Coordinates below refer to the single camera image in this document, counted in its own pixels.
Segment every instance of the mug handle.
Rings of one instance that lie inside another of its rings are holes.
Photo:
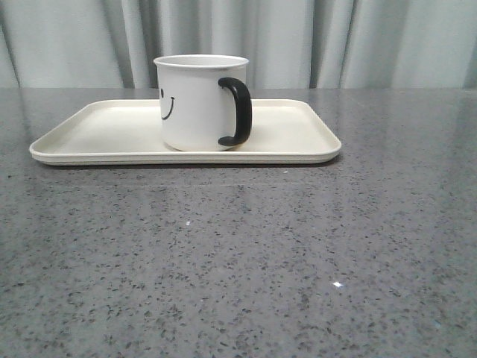
[[[223,136],[218,140],[218,144],[231,147],[233,145],[242,144],[250,136],[252,129],[252,101],[250,100],[250,92],[247,86],[232,77],[223,77],[218,80],[218,85],[222,88],[226,87],[232,92],[233,99],[236,102],[236,133],[234,136]]]

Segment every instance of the countertop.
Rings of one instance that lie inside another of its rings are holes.
[[[477,357],[477,91],[256,90],[343,142],[302,166],[50,167],[155,89],[0,89],[0,357]]]

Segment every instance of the gray curtain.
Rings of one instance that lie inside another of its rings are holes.
[[[0,87],[156,87],[155,57],[253,88],[475,87],[476,0],[3,0]]]

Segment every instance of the mug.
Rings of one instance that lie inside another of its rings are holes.
[[[180,151],[224,151],[242,144],[252,128],[248,60],[215,54],[154,59],[162,139]]]

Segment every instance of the tray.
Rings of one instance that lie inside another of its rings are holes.
[[[228,151],[175,151],[161,140],[158,100],[100,101],[30,145],[53,166],[173,163],[322,163],[341,142],[310,106],[289,99],[252,100],[246,143]]]

